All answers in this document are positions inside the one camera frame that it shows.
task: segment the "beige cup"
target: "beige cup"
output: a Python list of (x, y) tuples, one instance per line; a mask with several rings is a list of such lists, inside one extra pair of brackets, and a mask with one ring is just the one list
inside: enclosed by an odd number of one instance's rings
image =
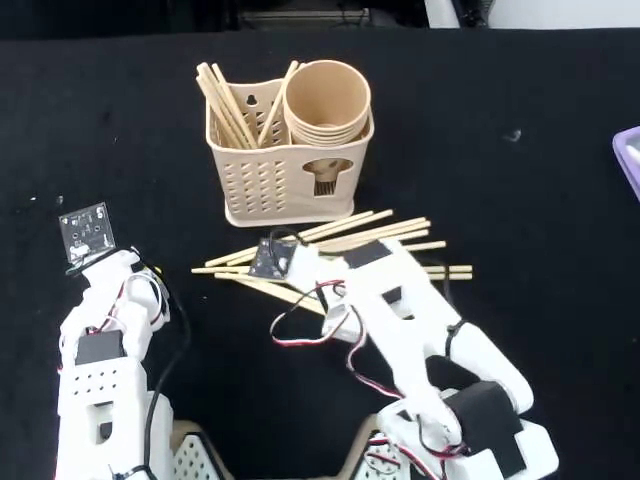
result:
[(328, 134), (326, 132), (314, 132), (299, 125), (293, 128), (291, 125), (295, 123), (289, 114), (285, 114), (285, 122), (289, 125), (289, 130), (299, 139), (310, 145), (344, 145), (355, 138), (364, 129), (367, 123), (368, 115), (359, 120), (353, 128), (344, 133)]
[(352, 66), (318, 60), (292, 75), (283, 102), (285, 118), (293, 132), (353, 138), (366, 122), (371, 90)]

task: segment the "chopstick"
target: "chopstick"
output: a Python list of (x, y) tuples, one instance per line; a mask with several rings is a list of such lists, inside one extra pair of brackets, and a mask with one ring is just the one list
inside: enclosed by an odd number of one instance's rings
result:
[[(281, 287), (280, 285), (275, 285), (269, 282), (248, 282), (243, 280), (235, 281), (246, 287), (253, 288), (254, 290), (266, 293), (267, 295), (279, 298), (280, 300), (284, 300), (288, 303), (293, 304), (300, 300), (300, 293), (285, 287)], [(322, 305), (318, 300), (315, 300), (313, 298), (305, 298), (301, 300), (298, 305), (306, 310), (324, 316), (324, 310), (322, 309)]]
[(220, 85), (220, 88), (222, 89), (222, 92), (224, 94), (223, 99), (226, 101), (227, 105), (231, 109), (231, 114), (233, 115), (235, 121), (238, 123), (238, 125), (242, 129), (242, 132), (246, 136), (249, 142), (249, 146), (251, 148), (258, 148), (256, 139), (253, 138), (253, 135), (251, 134), (251, 130), (249, 130), (249, 126), (247, 125), (247, 122), (242, 116), (242, 112), (240, 112), (240, 108), (236, 103), (236, 99), (233, 96), (233, 93), (231, 92), (231, 89), (229, 88), (229, 85), (227, 84), (227, 81), (225, 80), (224, 75), (222, 75), (222, 70), (220, 70), (220, 67), (218, 67), (217, 63), (212, 64), (211, 68), (213, 68), (213, 72), (217, 77), (218, 84)]
[[(365, 218), (368, 217), (374, 217), (373, 215), (373, 211), (369, 210), (363, 213), (359, 213), (358, 215), (352, 215), (351, 217), (347, 217), (347, 218), (343, 218), (342, 220), (336, 220), (330, 223), (325, 223), (322, 225), (319, 225), (317, 227), (313, 227), (310, 228), (309, 230), (305, 230), (303, 232), (300, 232), (300, 236), (302, 238), (304, 238), (307, 241), (312, 240), (312, 236), (316, 235), (316, 234), (321, 234), (324, 233), (326, 231), (332, 230), (334, 228), (337, 227), (343, 227), (346, 225), (349, 225), (348, 228), (355, 228), (357, 226), (359, 226), (359, 224), (355, 224), (355, 222), (359, 222), (360, 220), (363, 220)], [(284, 237), (285, 240), (295, 240), (295, 238), (293, 236), (287, 236)], [(240, 250), (239, 252), (235, 252), (235, 253), (230, 253), (228, 255), (224, 255), (222, 257), (218, 257), (218, 258), (214, 258), (211, 260), (208, 260), (205, 262), (205, 267), (213, 267), (215, 265), (220, 265), (222, 263), (226, 263), (228, 261), (232, 261), (235, 260), (237, 258), (240, 257), (249, 257), (248, 260), (246, 261), (250, 261), (254, 255), (256, 254), (256, 252), (258, 251), (258, 247), (249, 247), (249, 248), (245, 248), (244, 250)]]
[(447, 242), (440, 240), (438, 242), (426, 242), (426, 243), (414, 243), (405, 245), (405, 248), (409, 252), (421, 252), (423, 250), (435, 250), (437, 248), (444, 248), (447, 246)]
[(349, 243), (354, 243), (357, 241), (374, 240), (377, 238), (382, 238), (385, 235), (393, 236), (411, 232), (414, 230), (419, 230), (422, 228), (427, 228), (429, 226), (431, 226), (431, 222), (429, 222), (426, 218), (413, 218), (404, 222), (392, 223), (391, 225), (385, 225), (384, 227), (374, 228), (372, 230), (366, 230), (364, 232), (354, 233), (352, 235), (338, 237), (331, 240), (325, 240), (324, 242), (318, 243), (317, 246), (318, 248), (322, 249), (335, 245), (348, 245)]
[(273, 105), (271, 105), (271, 110), (269, 110), (269, 115), (262, 126), (262, 131), (260, 132), (260, 136), (258, 137), (258, 148), (262, 146), (265, 139), (267, 138), (267, 134), (271, 130), (271, 124), (273, 123), (273, 119), (278, 113), (278, 109), (280, 108), (280, 103), (282, 103), (282, 96), (284, 95), (284, 90), (287, 86), (287, 82), (291, 78), (291, 76), (295, 73), (298, 68), (298, 62), (295, 60), (291, 62), (289, 65), (289, 69), (282, 80), (282, 84), (280, 85), (280, 90), (278, 90), (278, 94), (276, 95), (275, 100), (273, 101)]
[[(308, 234), (306, 232), (302, 232), (300, 234), (300, 236), (304, 240), (306, 240), (307, 242), (310, 242), (312, 240), (317, 240), (317, 239), (320, 239), (320, 238), (329, 237), (331, 235), (335, 235), (336, 233), (340, 233), (340, 232), (343, 232), (345, 230), (351, 230), (352, 228), (359, 227), (359, 226), (367, 224), (367, 223), (375, 222), (377, 220), (381, 220), (381, 219), (386, 218), (386, 217), (388, 217), (388, 216), (390, 216), (392, 214), (393, 214), (393, 210), (384, 210), (382, 212), (379, 212), (379, 213), (376, 213), (376, 214), (373, 214), (373, 215), (370, 215), (370, 216), (367, 215), (364, 218), (356, 219), (355, 221), (334, 225), (332, 228), (324, 229), (324, 230), (321, 230), (321, 231), (316, 231), (315, 233), (312, 233), (312, 234)], [(242, 256), (239, 256), (237, 258), (234, 258), (232, 260), (227, 261), (227, 265), (239, 265), (241, 263), (250, 262), (253, 259), (254, 255), (256, 254), (256, 252), (257, 252), (257, 248), (251, 254), (242, 255)]]
[(224, 134), (227, 137), (227, 140), (231, 144), (231, 147), (241, 148), (240, 140), (238, 140), (238, 138), (236, 137), (235, 133), (231, 128), (231, 125), (229, 124), (229, 122), (227, 122), (226, 117), (222, 113), (220, 104), (218, 103), (218, 98), (216, 96), (216, 91), (213, 85), (210, 84), (210, 82), (206, 77), (203, 77), (200, 75), (196, 77), (196, 82), (198, 82), (198, 85), (200, 86), (200, 90), (202, 90), (202, 93), (207, 99), (207, 103), (213, 109), (215, 116), (218, 117), (218, 122), (222, 127), (222, 130), (224, 131)]

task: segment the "paper cup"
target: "paper cup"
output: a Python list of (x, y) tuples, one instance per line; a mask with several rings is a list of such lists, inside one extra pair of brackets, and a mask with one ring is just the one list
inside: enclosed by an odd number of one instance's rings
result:
[(355, 136), (366, 122), (371, 90), (367, 80), (352, 66), (318, 60), (292, 75), (283, 102), (293, 131)]

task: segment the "circuit board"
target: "circuit board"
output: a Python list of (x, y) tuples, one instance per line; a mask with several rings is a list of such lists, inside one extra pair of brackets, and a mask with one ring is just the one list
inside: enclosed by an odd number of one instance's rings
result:
[(60, 231), (71, 264), (115, 248), (111, 223), (104, 202), (60, 216)]
[[(296, 250), (297, 243), (288, 242), (286, 240), (273, 240), (273, 253), (276, 257), (276, 261), (280, 268), (286, 273), (289, 270), (291, 264), (291, 258)], [(260, 278), (267, 278), (270, 280), (284, 280), (283, 275), (280, 273), (274, 263), (274, 259), (271, 258), (269, 252), (269, 239), (263, 238), (258, 244), (258, 251), (249, 268), (249, 275)]]

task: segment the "wooden chopstick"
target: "wooden chopstick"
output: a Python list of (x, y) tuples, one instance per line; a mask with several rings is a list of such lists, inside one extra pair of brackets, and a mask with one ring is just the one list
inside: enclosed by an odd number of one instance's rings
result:
[(229, 108), (231, 110), (231, 114), (233, 115), (233, 117), (235, 118), (236, 122), (238, 123), (238, 125), (242, 129), (245, 137), (249, 141), (249, 146), (251, 148), (258, 148), (258, 144), (256, 143), (256, 139), (253, 138), (251, 130), (249, 130), (249, 126), (247, 125), (247, 122), (245, 121), (244, 117), (242, 116), (242, 112), (240, 112), (240, 108), (238, 107), (238, 104), (236, 103), (236, 99), (233, 96), (233, 93), (231, 92), (231, 89), (229, 88), (229, 85), (227, 84), (227, 81), (225, 80), (224, 75), (222, 75), (222, 70), (220, 70), (220, 67), (218, 67), (217, 63), (212, 64), (211, 68), (213, 68), (213, 72), (215, 73), (215, 76), (217, 77), (218, 84), (220, 85), (220, 88), (222, 89), (222, 92), (224, 94), (223, 98), (224, 98), (225, 102), (227, 103), (227, 105), (229, 106)]
[(334, 245), (345, 245), (353, 242), (357, 242), (359, 240), (370, 240), (383, 236), (384, 234), (397, 235), (405, 232), (410, 232), (414, 230), (419, 230), (422, 228), (429, 227), (431, 223), (424, 217), (413, 218), (411, 220), (406, 220), (404, 222), (392, 223), (391, 225), (385, 225), (384, 227), (374, 228), (372, 230), (365, 230), (364, 232), (354, 233), (351, 235), (346, 235), (344, 237), (333, 238), (331, 240), (325, 240), (324, 242), (320, 242), (317, 244), (318, 248), (322, 249), (324, 247), (334, 246)]
[[(325, 237), (334, 235), (336, 233), (343, 232), (345, 230), (351, 230), (352, 228), (359, 227), (359, 226), (364, 225), (366, 223), (371, 223), (371, 222), (375, 222), (377, 220), (381, 220), (381, 219), (386, 218), (386, 217), (388, 217), (388, 216), (390, 216), (392, 214), (393, 214), (393, 210), (384, 210), (382, 212), (379, 212), (379, 213), (376, 213), (376, 214), (373, 214), (373, 215), (370, 215), (370, 216), (366, 216), (364, 218), (360, 218), (360, 219), (357, 219), (355, 221), (339, 224), (339, 225), (334, 226), (334, 227), (332, 227), (330, 229), (317, 231), (316, 233), (313, 233), (311, 235), (306, 234), (305, 232), (303, 232), (301, 234), (301, 237), (304, 240), (306, 240), (307, 242), (310, 242), (312, 240), (316, 240), (316, 239), (319, 239), (319, 238), (325, 238)], [(227, 261), (227, 265), (239, 265), (241, 263), (250, 262), (251, 260), (253, 260), (253, 257), (255, 255), (256, 251), (257, 251), (257, 249), (255, 251), (253, 251), (253, 253), (251, 253), (251, 254), (247, 254), (247, 255), (243, 255), (243, 256), (239, 256), (239, 257), (236, 257), (234, 259), (231, 259), (231, 260)]]
[[(285, 287), (281, 287), (280, 285), (275, 285), (269, 282), (247, 282), (243, 280), (235, 280), (235, 281), (246, 287), (253, 288), (254, 290), (258, 290), (260, 292), (266, 293), (267, 295), (271, 295), (272, 297), (279, 298), (280, 300), (284, 300), (285, 302), (288, 302), (288, 303), (293, 304), (293, 303), (296, 303), (298, 300), (300, 300), (300, 296), (301, 296), (300, 293)], [(324, 310), (322, 309), (322, 305), (318, 300), (314, 298), (305, 298), (302, 301), (300, 301), (299, 305), (300, 307), (306, 310), (309, 310), (324, 316)]]
[(362, 245), (365, 245), (373, 240), (383, 240), (383, 239), (387, 239), (387, 240), (398, 240), (398, 241), (402, 241), (402, 240), (412, 240), (415, 238), (420, 238), (420, 237), (426, 237), (427, 235), (429, 235), (429, 230), (427, 229), (423, 229), (423, 230), (415, 230), (413, 232), (407, 232), (407, 233), (401, 233), (399, 235), (394, 235), (393, 231), (391, 232), (387, 232), (385, 234), (383, 234), (380, 237), (377, 238), (371, 238), (368, 240), (358, 240), (354, 243), (346, 243), (346, 244), (340, 244), (340, 245), (334, 245), (334, 246), (330, 246), (330, 247), (323, 247), (322, 251), (323, 252), (327, 252), (327, 253), (332, 253), (332, 252), (339, 252), (341, 250), (351, 250), (352, 248), (357, 248), (357, 247), (361, 247)]
[(280, 90), (278, 90), (278, 94), (276, 95), (276, 98), (273, 101), (273, 105), (271, 105), (271, 110), (269, 110), (269, 115), (267, 116), (267, 119), (265, 120), (262, 126), (262, 131), (260, 132), (260, 136), (258, 137), (258, 148), (262, 146), (265, 139), (267, 138), (267, 134), (271, 130), (271, 124), (273, 123), (273, 119), (275, 118), (276, 113), (278, 113), (278, 109), (280, 108), (280, 103), (282, 103), (282, 96), (284, 95), (284, 90), (287, 86), (287, 82), (289, 81), (289, 79), (294, 74), (297, 68), (298, 68), (298, 62), (294, 60), (289, 65), (289, 69), (287, 70), (287, 73), (282, 79)]
[(216, 98), (215, 88), (213, 87), (213, 85), (210, 85), (210, 82), (207, 81), (206, 77), (202, 77), (200, 75), (196, 77), (196, 82), (198, 82), (198, 85), (200, 86), (200, 90), (202, 90), (202, 93), (207, 99), (207, 103), (212, 108), (215, 116), (218, 118), (218, 122), (222, 127), (222, 130), (224, 131), (224, 134), (227, 137), (227, 140), (229, 140), (229, 143), (231, 144), (232, 148), (242, 148), (240, 144), (240, 140), (238, 140), (238, 138), (234, 134), (231, 128), (231, 125), (229, 125), (226, 117), (224, 116), (224, 114), (222, 113), (222, 110), (220, 109), (220, 105), (218, 103), (218, 99)]
[[(430, 280), (444, 280), (446, 275), (444, 273), (430, 273)], [(449, 274), (449, 280), (473, 280), (473, 273), (451, 273)]]
[[(347, 218), (343, 218), (341, 220), (336, 220), (334, 222), (330, 222), (330, 223), (325, 223), (322, 225), (319, 225), (317, 227), (313, 227), (310, 228), (309, 230), (305, 230), (303, 232), (300, 232), (300, 235), (302, 236), (302, 238), (304, 238), (307, 241), (311, 240), (311, 236), (319, 234), (319, 233), (323, 233), (325, 231), (331, 230), (333, 228), (339, 227), (339, 226), (344, 226), (344, 225), (349, 225), (351, 223), (354, 223), (356, 221), (362, 220), (364, 218), (367, 217), (371, 217), (373, 216), (373, 211), (369, 210), (363, 213), (359, 213), (357, 215), (352, 215), (351, 217), (347, 217)], [(293, 236), (288, 236), (285, 237), (285, 239), (287, 240), (294, 240)], [(244, 250), (240, 250), (238, 252), (234, 252), (234, 253), (230, 253), (228, 255), (224, 255), (222, 257), (218, 257), (218, 258), (214, 258), (211, 260), (208, 260), (205, 262), (205, 267), (213, 267), (215, 265), (220, 265), (222, 263), (226, 263), (228, 261), (240, 258), (240, 257), (249, 257), (250, 261), (256, 254), (256, 252), (258, 251), (258, 247), (249, 247), (249, 248), (245, 248)]]
[(237, 123), (237, 120), (233, 116), (230, 107), (228, 106), (228, 102), (225, 101), (225, 94), (218, 82), (218, 79), (211, 71), (211, 67), (209, 67), (206, 63), (201, 63), (196, 67), (198, 73), (201, 77), (203, 77), (206, 82), (211, 86), (212, 90), (215, 92), (216, 99), (218, 100), (218, 106), (220, 111), (224, 116), (224, 120), (229, 124), (231, 129), (233, 130), (236, 138), (239, 140), (240, 146), (243, 149), (251, 148), (249, 140), (246, 138), (244, 132), (240, 128), (240, 125)]
[[(445, 267), (440, 265), (428, 265), (423, 267), (427, 273), (445, 273)], [(449, 265), (450, 273), (471, 273), (473, 271), (472, 265)]]
[(212, 273), (249, 273), (249, 266), (241, 267), (201, 267), (192, 268), (191, 273), (196, 274), (212, 274)]
[(438, 242), (427, 242), (427, 243), (414, 243), (405, 245), (405, 248), (409, 252), (421, 252), (423, 250), (435, 250), (436, 248), (444, 248), (447, 246), (447, 242), (444, 240), (440, 240)]

